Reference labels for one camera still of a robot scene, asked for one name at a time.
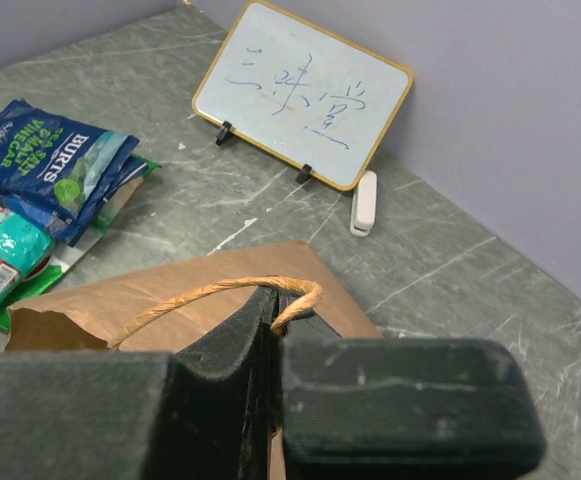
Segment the brown paper bag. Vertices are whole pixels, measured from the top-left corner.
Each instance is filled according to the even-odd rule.
[[[321,285],[314,310],[341,336],[380,336],[310,246],[296,241],[217,253],[23,300],[9,308],[6,351],[105,349],[124,326],[170,298],[223,279],[267,275]],[[217,293],[170,312],[119,349],[180,351],[239,309],[255,288]],[[270,478],[285,478],[279,435],[273,442]]]

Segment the white object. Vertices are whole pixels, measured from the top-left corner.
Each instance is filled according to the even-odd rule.
[[[192,100],[196,113],[351,190],[412,84],[402,67],[253,1]]]
[[[377,174],[366,170],[352,197],[350,233],[367,237],[377,214]]]

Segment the purple wall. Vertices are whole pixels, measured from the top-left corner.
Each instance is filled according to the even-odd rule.
[[[0,0],[0,67],[174,8],[177,0]]]
[[[581,298],[581,0],[277,3],[410,66],[385,144]]]

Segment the black clip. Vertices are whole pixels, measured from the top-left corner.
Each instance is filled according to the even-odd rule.
[[[219,127],[219,131],[217,132],[217,141],[215,142],[217,145],[223,145],[228,138],[232,136],[230,129],[232,128],[232,124],[230,122],[223,122],[221,127]]]
[[[312,172],[312,167],[310,165],[304,165],[297,175],[297,183],[306,183],[310,178],[310,172]]]

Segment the yellow whiteboard frame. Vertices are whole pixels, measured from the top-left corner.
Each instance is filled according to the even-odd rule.
[[[199,115],[200,117],[205,118],[206,120],[214,123],[217,126],[221,126],[224,122],[225,119],[218,119],[213,117],[212,115],[208,114],[207,112],[202,112],[201,110],[199,110],[197,108],[197,98],[199,97],[199,95],[201,94],[201,92],[203,91],[203,88],[206,85],[206,82],[208,81],[208,79],[210,78],[210,76],[212,75],[212,72],[214,71],[214,67],[217,64],[217,62],[219,61],[219,59],[221,58],[221,55],[223,55],[223,51],[226,48],[226,46],[228,45],[228,43],[230,42],[230,39],[232,38],[232,34],[234,33],[235,29],[237,28],[237,26],[239,25],[239,23],[241,22],[241,19],[243,18],[243,15],[246,13],[246,10],[248,9],[248,7],[250,7],[250,5],[252,5],[253,3],[260,3],[262,5],[265,5],[266,7],[275,10],[283,15],[286,15],[290,18],[292,18],[293,20],[296,20],[298,22],[303,23],[304,25],[307,25],[309,27],[314,28],[315,30],[320,31],[321,33],[324,33],[342,43],[345,43],[346,45],[349,45],[353,48],[356,48],[357,50],[362,51],[363,53],[370,55],[371,57],[376,58],[377,60],[381,60],[382,62],[387,63],[388,65],[392,65],[393,67],[396,67],[399,70],[402,70],[403,72],[405,72],[408,75],[408,84],[405,88],[405,90],[403,91],[403,94],[401,95],[401,98],[399,99],[399,101],[397,102],[397,104],[394,107],[394,110],[392,110],[392,113],[390,114],[390,116],[388,117],[388,120],[386,121],[386,124],[383,126],[383,128],[381,129],[381,132],[379,133],[379,136],[377,137],[377,141],[374,143],[374,145],[372,146],[372,149],[370,150],[368,157],[364,160],[363,165],[361,167],[361,169],[359,170],[359,173],[357,174],[357,176],[354,179],[354,182],[350,185],[339,185],[333,181],[331,181],[330,179],[324,177],[323,175],[320,175],[318,172],[310,172],[310,175],[312,177],[317,178],[318,180],[321,180],[323,183],[330,185],[331,187],[342,191],[342,192],[347,192],[352,190],[354,187],[357,186],[357,183],[359,183],[359,180],[361,180],[361,176],[363,175],[363,172],[366,170],[366,168],[368,167],[368,164],[370,163],[370,160],[372,160],[372,157],[374,156],[375,152],[377,151],[377,149],[379,148],[379,144],[381,143],[381,140],[383,140],[383,137],[386,134],[386,131],[388,130],[388,127],[390,127],[390,124],[392,123],[392,121],[394,120],[394,117],[397,115],[397,112],[399,111],[399,109],[401,108],[401,105],[403,104],[403,101],[405,100],[405,98],[408,96],[408,92],[410,91],[410,88],[412,87],[412,83],[414,81],[413,75],[412,75],[412,71],[408,68],[405,67],[403,65],[400,65],[396,62],[393,62],[392,60],[379,55],[378,53],[374,53],[370,50],[368,50],[365,47],[362,47],[361,45],[358,45],[354,42],[351,42],[350,40],[347,40],[339,35],[337,35],[336,33],[333,33],[329,30],[326,30],[323,27],[320,27],[318,25],[315,25],[312,22],[309,22],[291,12],[288,12],[287,10],[284,10],[280,7],[277,7],[276,5],[273,5],[272,3],[268,2],[267,0],[249,0],[244,7],[241,9],[241,12],[239,13],[239,16],[237,17],[237,19],[235,20],[235,22],[232,24],[232,27],[230,28],[230,31],[228,32],[228,36],[226,37],[226,39],[223,41],[223,44],[221,45],[221,48],[219,49],[219,52],[217,53],[217,55],[214,57],[214,60],[212,61],[212,64],[210,65],[210,67],[208,68],[208,71],[206,72],[206,74],[203,77],[203,80],[201,81],[201,84],[199,85],[199,88],[197,88],[197,91],[195,92],[194,96],[192,97],[192,110]],[[283,160],[286,163],[289,163],[290,165],[292,165],[295,168],[301,169],[303,168],[303,165],[300,165],[299,163],[295,162],[294,160],[292,160],[289,157],[286,157],[285,155],[281,155],[279,152],[275,151],[274,149],[263,145],[262,143],[259,143],[256,139],[249,137],[248,135],[246,135],[245,133],[239,131],[239,129],[237,129],[236,127],[233,127],[230,130],[230,133],[234,134],[235,136],[245,140],[248,143],[251,143],[252,145],[260,148],[261,150],[269,153],[270,155],[273,155],[281,160]]]

